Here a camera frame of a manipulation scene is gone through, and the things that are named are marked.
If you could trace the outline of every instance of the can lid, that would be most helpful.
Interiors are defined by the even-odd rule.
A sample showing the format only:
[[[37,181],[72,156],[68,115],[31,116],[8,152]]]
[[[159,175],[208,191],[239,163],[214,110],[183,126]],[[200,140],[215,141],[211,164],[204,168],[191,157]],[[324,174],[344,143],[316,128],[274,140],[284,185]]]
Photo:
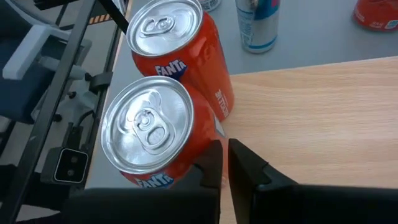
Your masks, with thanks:
[[[178,81],[145,77],[110,104],[101,127],[106,157],[129,174],[149,174],[172,162],[193,129],[193,103]]]
[[[153,0],[131,19],[127,42],[139,55],[156,57],[189,43],[198,32],[203,11],[197,0]]]

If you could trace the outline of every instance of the fanta logo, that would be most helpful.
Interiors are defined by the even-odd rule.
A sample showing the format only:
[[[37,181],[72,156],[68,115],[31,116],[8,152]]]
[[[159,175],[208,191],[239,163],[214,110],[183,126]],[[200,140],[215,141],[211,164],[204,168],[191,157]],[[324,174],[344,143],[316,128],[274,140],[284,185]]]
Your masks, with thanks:
[[[174,179],[165,174],[155,174],[148,180],[140,180],[136,178],[136,182],[140,187],[167,187],[174,182]]]
[[[168,76],[179,80],[185,73],[187,66],[181,60],[174,60],[166,66],[155,66],[158,75]]]

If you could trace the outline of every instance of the red can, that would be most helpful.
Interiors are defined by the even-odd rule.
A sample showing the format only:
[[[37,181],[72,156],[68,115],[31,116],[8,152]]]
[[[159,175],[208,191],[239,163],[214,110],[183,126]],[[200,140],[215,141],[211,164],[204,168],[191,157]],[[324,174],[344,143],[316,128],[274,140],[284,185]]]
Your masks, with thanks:
[[[222,121],[234,95],[213,19],[197,0],[153,0],[131,19],[127,42],[144,76],[172,77],[195,87]]]
[[[398,0],[358,0],[354,20],[372,30],[398,29]]]
[[[169,77],[145,77],[115,97],[101,128],[106,157],[132,183],[171,187],[212,140],[227,139],[206,99]]]

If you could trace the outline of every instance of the aluminum can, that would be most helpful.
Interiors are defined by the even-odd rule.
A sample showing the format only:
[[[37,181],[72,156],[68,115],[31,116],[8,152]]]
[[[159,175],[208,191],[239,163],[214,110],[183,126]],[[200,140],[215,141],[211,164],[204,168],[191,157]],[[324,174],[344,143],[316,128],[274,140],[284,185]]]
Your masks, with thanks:
[[[243,49],[263,53],[275,45],[279,0],[235,0]]]
[[[213,19],[197,0],[153,0],[131,19],[127,42],[144,76],[172,77],[195,87],[222,121],[234,95]]]
[[[358,0],[353,18],[368,29],[395,31],[398,29],[398,0]]]
[[[199,0],[199,2],[204,11],[210,12],[220,5],[221,0]]]
[[[101,127],[108,160],[142,188],[173,186],[212,140],[220,140],[227,151],[206,99],[193,87],[162,76],[127,86],[110,104]]]

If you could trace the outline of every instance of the gray floor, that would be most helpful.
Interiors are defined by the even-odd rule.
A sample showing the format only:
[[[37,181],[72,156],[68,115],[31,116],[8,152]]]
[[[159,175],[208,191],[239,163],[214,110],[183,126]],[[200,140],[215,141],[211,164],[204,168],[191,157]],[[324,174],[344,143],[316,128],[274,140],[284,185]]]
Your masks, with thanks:
[[[38,15],[53,22],[55,22],[60,11],[60,7],[40,11],[34,6],[33,0],[19,0],[19,2],[30,11],[33,11]],[[69,4],[61,21],[61,26],[75,23],[81,3],[82,1],[77,1]],[[109,45],[111,43],[114,28],[115,24],[113,21],[90,25],[87,28],[84,38],[91,40],[93,45],[83,63],[83,68],[93,75],[99,74],[103,71],[103,65],[105,63],[106,56],[109,50]],[[49,149],[52,147],[58,147],[62,142],[63,135],[65,134],[65,130],[67,128],[68,120],[70,119],[70,113],[67,110],[61,112],[63,114],[63,121],[60,123],[53,123],[53,125],[51,126],[47,141],[43,148],[42,155],[36,167],[37,172],[40,172],[42,170],[43,163]],[[26,124],[16,124],[16,127],[12,132],[7,147],[0,158],[0,165],[18,164],[31,129],[32,126]],[[18,220],[43,217],[46,215],[51,215],[53,213],[55,213],[55,211],[24,205],[22,206],[22,209],[19,213]]]

